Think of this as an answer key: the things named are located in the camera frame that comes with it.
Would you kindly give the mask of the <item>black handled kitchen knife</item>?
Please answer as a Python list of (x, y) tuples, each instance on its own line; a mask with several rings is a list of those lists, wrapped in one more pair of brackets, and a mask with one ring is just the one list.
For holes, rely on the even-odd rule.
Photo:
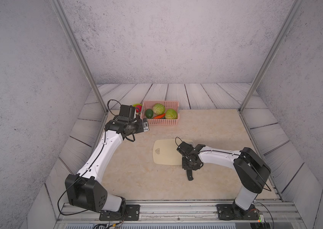
[(193, 171), (192, 170), (187, 169), (186, 170), (186, 174), (187, 174), (188, 181), (193, 181), (194, 180), (194, 178), (193, 178)]

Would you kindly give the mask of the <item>cream plastic cutting board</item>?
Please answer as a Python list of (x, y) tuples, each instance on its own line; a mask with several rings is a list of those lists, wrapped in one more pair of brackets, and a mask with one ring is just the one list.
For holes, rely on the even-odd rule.
[(158, 165), (181, 166), (182, 155), (177, 151), (181, 140), (161, 139), (154, 143), (152, 156), (153, 162)]

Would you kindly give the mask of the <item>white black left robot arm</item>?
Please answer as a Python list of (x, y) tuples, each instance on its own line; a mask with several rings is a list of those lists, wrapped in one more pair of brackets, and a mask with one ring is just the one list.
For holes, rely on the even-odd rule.
[(127, 119), (116, 116), (105, 125), (105, 132), (85, 165), (65, 180), (69, 204), (93, 212), (108, 211), (123, 216), (125, 198), (110, 194), (102, 185), (105, 170), (116, 149), (128, 136), (149, 131), (147, 118)]

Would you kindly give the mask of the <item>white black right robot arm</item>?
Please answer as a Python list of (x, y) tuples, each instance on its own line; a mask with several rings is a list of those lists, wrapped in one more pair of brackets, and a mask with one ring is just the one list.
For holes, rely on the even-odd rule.
[(269, 166), (251, 149), (230, 151), (198, 144), (182, 142), (177, 151), (182, 156), (182, 168), (186, 170), (189, 181), (193, 180), (192, 172), (203, 167), (204, 164), (216, 164), (234, 169), (242, 183), (242, 187), (235, 198), (232, 207), (247, 212), (262, 193), (271, 174)]

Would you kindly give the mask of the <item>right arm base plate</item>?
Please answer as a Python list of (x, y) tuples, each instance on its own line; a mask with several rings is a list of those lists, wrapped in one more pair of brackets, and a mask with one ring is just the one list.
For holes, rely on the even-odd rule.
[(216, 205), (219, 220), (260, 220), (259, 211), (253, 204), (247, 210), (244, 210), (233, 204)]

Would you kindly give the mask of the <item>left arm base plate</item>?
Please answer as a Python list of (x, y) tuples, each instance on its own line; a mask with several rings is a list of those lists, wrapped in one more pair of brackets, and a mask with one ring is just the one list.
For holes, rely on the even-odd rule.
[(101, 211), (100, 221), (138, 221), (140, 205), (121, 205), (118, 211)]

